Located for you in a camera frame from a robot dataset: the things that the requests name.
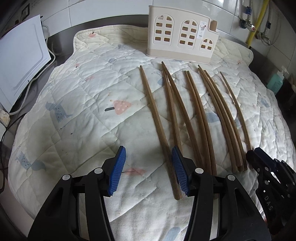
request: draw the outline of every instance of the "label sticker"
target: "label sticker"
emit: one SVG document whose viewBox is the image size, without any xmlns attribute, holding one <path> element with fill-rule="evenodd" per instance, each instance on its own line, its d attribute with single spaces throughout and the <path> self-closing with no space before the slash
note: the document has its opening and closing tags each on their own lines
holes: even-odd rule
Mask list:
<svg viewBox="0 0 296 241">
<path fill-rule="evenodd" d="M 198 31 L 197 31 L 197 38 L 198 39 L 202 39 L 204 33 L 205 33 L 205 28 L 207 27 L 207 23 L 206 22 L 203 22 L 203 21 L 200 21 L 200 27 L 198 28 Z"/>
</svg>

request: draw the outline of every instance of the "chopstick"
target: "chopstick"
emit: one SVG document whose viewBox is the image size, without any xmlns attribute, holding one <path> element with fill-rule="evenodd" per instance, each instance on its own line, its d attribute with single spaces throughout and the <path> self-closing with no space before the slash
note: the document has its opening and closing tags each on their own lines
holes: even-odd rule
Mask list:
<svg viewBox="0 0 296 241">
<path fill-rule="evenodd" d="M 186 75 L 187 83 L 188 83 L 188 86 L 189 86 L 189 91 L 190 91 L 190 94 L 191 94 L 191 97 L 192 97 L 192 100 L 193 100 L 193 106 L 194 106 L 194 109 L 195 109 L 195 112 L 196 112 L 197 122 L 198 122 L 198 126 L 199 126 L 199 129 L 200 129 L 200 132 L 201 132 L 201 138 L 202 138 L 203 143 L 204 143 L 203 147 L 204 147 L 204 157 L 205 157 L 205 170 L 212 175 L 210 150 L 209 150 L 207 134 L 206 134 L 206 130 L 205 130 L 204 121 L 203 121 L 203 118 L 202 118 L 200 105 L 198 103 L 197 96 L 196 96 L 195 91 L 194 91 L 193 86 L 192 86 L 192 82 L 191 82 L 192 76 L 190 75 L 189 71 L 185 71 L 185 75 Z"/>
<path fill-rule="evenodd" d="M 169 179 L 170 179 L 170 182 L 171 182 L 171 185 L 172 185 L 173 194 L 174 194 L 174 197 L 175 197 L 176 200 L 180 200 L 180 199 L 182 199 L 182 193 L 181 193 L 181 190 L 180 190 L 180 186 L 179 186 L 179 184 L 177 182 L 177 176 L 176 176 L 173 164 L 172 164 L 170 148 L 168 146 L 168 142 L 167 142 L 167 139 L 165 137 L 165 132 L 164 132 L 163 126 L 161 124 L 161 120 L 160 120 L 160 117 L 159 117 L 159 114 L 158 114 L 158 111 L 157 111 L 155 100 L 154 100 L 154 98 L 152 96 L 152 92 L 151 92 L 151 89 L 149 87 L 148 80 L 146 78 L 145 72 L 144 72 L 143 67 L 141 65 L 140 65 L 140 71 L 141 71 L 141 74 L 142 74 L 142 77 L 143 77 L 143 84 L 144 84 L 144 86 L 146 88 L 147 96 L 148 96 L 148 99 L 149 99 L 149 102 L 150 102 L 150 109 L 151 109 L 152 117 L 153 117 L 153 120 L 154 120 L 154 123 L 155 123 L 155 126 L 156 126 L 156 131 L 157 131 L 157 134 L 158 134 L 160 145 L 161 145 L 161 147 L 163 149 L 163 154 L 164 154 L 165 160 L 167 162 L 168 175 L 169 175 Z"/>
<path fill-rule="evenodd" d="M 231 94 L 231 97 L 232 97 L 232 100 L 233 100 L 233 102 L 234 102 L 235 108 L 237 109 L 237 113 L 238 113 L 238 115 L 239 115 L 239 116 L 238 116 L 238 117 L 239 117 L 239 121 L 240 121 L 240 123 L 242 124 L 242 130 L 243 130 L 243 133 L 244 133 L 244 137 L 246 138 L 247 148 L 248 148 L 248 150 L 252 150 L 251 143 L 250 143 L 250 139 L 249 139 L 249 135 L 248 135 L 248 131 L 247 131 L 247 127 L 246 127 L 246 123 L 245 123 L 245 121 L 244 121 L 244 117 L 243 117 L 243 115 L 242 115 L 242 111 L 241 111 L 241 109 L 240 109 L 240 107 L 239 107 L 239 104 L 237 103 L 237 99 L 235 98 L 235 95 L 233 94 L 233 91 L 232 91 L 232 89 L 230 88 L 230 86 L 229 86 L 229 84 L 228 84 L 226 78 L 225 78 L 224 75 L 222 74 L 222 72 L 220 72 L 220 74 L 221 74 L 221 76 L 222 76 L 222 78 L 223 78 L 223 80 L 224 80 L 224 82 L 225 82 L 225 84 L 226 84 L 226 86 L 227 86 L 228 91 L 229 91 L 230 94 Z"/>
<path fill-rule="evenodd" d="M 213 91 L 212 89 L 210 88 L 210 83 L 207 81 L 207 77 L 204 73 L 204 71 L 201 69 L 200 66 L 198 66 L 198 71 L 200 73 L 200 76 L 202 77 L 202 80 L 211 96 L 211 99 L 212 99 L 212 102 L 214 104 L 214 107 L 216 109 L 216 112 L 217 112 L 217 115 L 220 119 L 220 122 L 221 122 L 221 126 L 222 126 L 222 130 L 223 130 L 223 133 L 224 133 L 224 137 L 225 137 L 225 140 L 226 140 L 226 144 L 227 144 L 227 147 L 228 147 L 228 151 L 229 151 L 229 156 L 230 156 L 230 161 L 231 161 L 231 166 L 232 166 L 232 172 L 233 173 L 236 173 L 238 172 L 238 168 L 237 168 L 237 163 L 236 163 L 236 157 L 235 157 L 235 154 L 234 154 L 234 149 L 233 149 L 233 146 L 232 146 L 232 143 L 231 143 L 231 139 L 230 139 L 230 135 L 229 135 L 229 132 L 228 132 L 228 128 L 227 128 L 227 125 L 226 125 L 226 122 L 224 120 L 224 117 L 222 115 L 222 112 L 220 110 L 220 107 L 217 103 L 217 100 L 213 94 Z"/>
<path fill-rule="evenodd" d="M 177 101 L 178 101 L 178 104 L 180 106 L 180 109 L 181 109 L 181 112 L 183 114 L 183 118 L 184 118 L 184 122 L 185 122 L 185 125 L 186 125 L 186 128 L 187 128 L 187 131 L 188 131 L 188 135 L 189 135 L 189 138 L 190 138 L 190 141 L 192 143 L 192 149 L 193 149 L 193 152 L 194 152 L 194 157 L 195 157 L 195 165 L 197 167 L 201 167 L 202 169 L 204 169 L 204 162 L 201 158 L 201 155 L 200 155 L 200 150 L 198 148 L 198 145 L 197 145 L 197 140 L 195 138 L 195 134 L 194 134 L 194 131 L 193 131 L 193 128 L 192 128 L 192 125 L 190 123 L 190 119 L 189 119 L 189 116 L 187 114 L 187 111 L 186 111 L 186 108 L 185 108 L 185 105 L 182 101 L 182 98 L 180 96 L 180 93 L 175 85 L 175 82 L 173 81 L 173 78 L 172 76 L 170 75 L 167 67 L 165 66 L 164 62 L 161 62 L 162 66 L 163 66 L 163 69 L 168 77 L 168 80 L 170 81 L 170 85 L 172 86 L 172 89 L 174 91 L 174 94 L 177 98 Z"/>
<path fill-rule="evenodd" d="M 167 75 L 165 74 L 164 71 L 163 71 L 163 75 L 164 75 L 164 82 L 165 82 L 165 92 L 166 92 L 167 99 L 168 99 L 168 109 L 169 109 L 169 112 L 170 112 L 170 119 L 171 119 L 171 122 L 172 122 L 174 145 L 178 146 L 180 151 L 182 152 L 180 132 L 179 132 L 178 122 L 177 122 L 177 118 L 176 118 L 176 112 L 175 112 L 171 87 L 170 87 L 170 84 L 168 82 L 168 77 L 167 77 Z"/>
<path fill-rule="evenodd" d="M 226 111 L 226 114 L 228 115 L 228 118 L 230 120 L 230 123 L 232 125 L 232 129 L 234 131 L 234 134 L 235 134 L 235 137 L 236 137 L 236 140 L 237 140 L 237 144 L 239 146 L 239 150 L 240 150 L 240 153 L 241 153 L 241 157 L 242 157 L 242 163 L 243 163 L 243 166 L 244 166 L 244 170 L 246 171 L 248 169 L 247 167 L 247 161 L 246 161 L 246 155 L 245 155 L 245 152 L 244 152 L 244 148 L 242 147 L 242 140 L 240 139 L 240 136 L 239 136 L 239 133 L 238 133 L 238 130 L 237 130 L 237 127 L 235 125 L 235 122 L 234 122 L 234 119 L 232 117 L 232 114 L 228 108 L 228 105 L 226 103 L 226 101 L 224 100 L 221 92 L 219 91 L 218 87 L 216 86 L 215 82 L 213 81 L 213 79 L 211 78 L 211 76 L 208 74 L 207 71 L 205 71 L 207 77 L 209 78 L 209 80 L 211 81 L 213 87 L 215 88 L 221 102 L 222 102 L 222 105 L 224 106 L 224 109 Z"/>
<path fill-rule="evenodd" d="M 232 128 L 232 125 L 231 125 L 230 119 L 229 119 L 229 117 L 228 117 L 228 115 L 226 113 L 225 107 L 222 104 L 222 100 L 220 99 L 216 89 L 214 88 L 214 85 L 213 85 L 214 81 L 209 76 L 207 71 L 204 71 L 204 72 L 205 72 L 205 74 L 207 76 L 207 80 L 209 81 L 209 85 L 212 88 L 212 91 L 213 91 L 213 93 L 215 95 L 215 98 L 216 98 L 217 103 L 218 103 L 218 105 L 220 107 L 220 110 L 222 112 L 225 123 L 227 125 L 228 132 L 229 132 L 230 139 L 231 139 L 231 143 L 232 143 L 233 150 L 234 150 L 234 154 L 235 154 L 235 157 L 236 157 L 237 168 L 238 168 L 239 171 L 243 171 L 244 166 L 243 166 L 243 161 L 242 161 L 242 155 L 241 155 L 240 150 L 239 150 L 239 145 L 238 145 L 237 139 L 235 137 L 234 129 Z"/>
<path fill-rule="evenodd" d="M 195 97 L 196 97 L 197 102 L 198 102 L 199 110 L 200 110 L 202 121 L 203 121 L 204 128 L 205 128 L 207 146 L 208 146 L 209 155 L 210 155 L 210 163 L 211 163 L 212 175 L 216 176 L 217 175 L 216 159 L 215 159 L 215 153 L 214 153 L 213 142 L 212 142 L 212 137 L 211 137 L 211 133 L 210 133 L 209 124 L 207 122 L 207 117 L 205 115 L 205 110 L 204 110 L 203 105 L 202 105 L 202 100 L 201 100 L 200 95 L 199 95 L 199 93 L 197 91 L 197 88 L 196 88 L 196 85 L 195 85 L 195 83 L 193 81 L 193 78 L 192 78 L 189 71 L 187 71 L 187 74 L 188 74 L 189 80 L 191 82 L 191 85 L 193 87 L 193 91 L 194 91 Z"/>
</svg>

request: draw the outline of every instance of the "arched window cutout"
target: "arched window cutout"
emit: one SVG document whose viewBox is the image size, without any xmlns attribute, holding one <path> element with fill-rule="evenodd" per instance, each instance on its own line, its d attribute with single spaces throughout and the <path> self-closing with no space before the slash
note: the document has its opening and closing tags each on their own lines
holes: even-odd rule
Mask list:
<svg viewBox="0 0 296 241">
<path fill-rule="evenodd" d="M 170 45 L 173 34 L 174 19 L 168 14 L 155 17 L 153 43 L 158 45 Z"/>
<path fill-rule="evenodd" d="M 200 44 L 200 51 L 210 53 L 214 49 L 213 41 L 209 38 L 204 39 Z"/>
<path fill-rule="evenodd" d="M 181 25 L 178 47 L 193 49 L 198 31 L 197 21 L 185 19 Z"/>
</svg>

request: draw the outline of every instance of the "black cable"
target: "black cable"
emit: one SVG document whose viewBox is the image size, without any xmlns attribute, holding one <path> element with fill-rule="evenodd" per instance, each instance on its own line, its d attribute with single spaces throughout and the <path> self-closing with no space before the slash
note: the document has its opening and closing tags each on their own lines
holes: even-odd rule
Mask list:
<svg viewBox="0 0 296 241">
<path fill-rule="evenodd" d="M 8 167 L 4 167 L 3 165 L 3 161 L 2 161 L 2 143 L 3 143 L 3 139 L 4 139 L 4 136 L 6 134 L 6 132 L 20 119 L 20 118 L 23 118 L 24 116 L 26 115 L 25 114 L 22 114 L 20 117 L 18 117 L 11 125 L 9 125 L 7 128 L 6 128 L 6 131 L 3 133 L 3 136 L 1 138 L 1 142 L 0 142 L 0 161 L 1 161 L 1 166 L 2 168 L 0 169 L 1 171 L 3 170 L 6 170 Z M 5 188 L 5 175 L 4 175 L 4 172 L 3 172 L 3 185 L 2 185 L 2 188 L 0 189 L 0 193 L 2 193 L 4 191 L 4 188 Z"/>
</svg>

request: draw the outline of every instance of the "white tiled wall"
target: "white tiled wall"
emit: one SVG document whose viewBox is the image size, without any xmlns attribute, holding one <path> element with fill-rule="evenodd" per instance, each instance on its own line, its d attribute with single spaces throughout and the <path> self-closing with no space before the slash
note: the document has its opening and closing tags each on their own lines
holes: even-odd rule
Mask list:
<svg viewBox="0 0 296 241">
<path fill-rule="evenodd" d="M 127 14 L 148 14 L 149 5 L 170 6 L 198 12 L 218 21 L 218 29 L 224 31 L 243 42 L 246 42 L 250 32 L 239 27 L 239 16 L 245 19 L 245 7 L 249 0 L 30 0 L 30 16 L 40 14 L 42 21 L 49 26 L 49 35 L 54 35 L 69 27 L 91 20 Z M 263 0 L 254 0 L 252 9 L 252 23 L 262 7 Z M 280 31 L 274 46 L 266 47 L 260 40 L 253 40 L 251 46 L 264 56 L 267 56 L 278 68 L 282 65 L 296 75 L 296 34 L 288 21 L 273 5 L 271 29 L 268 37 L 273 39 Z M 276 25 L 281 19 L 281 27 Z M 268 11 L 265 14 L 261 31 L 264 30 Z"/>
</svg>

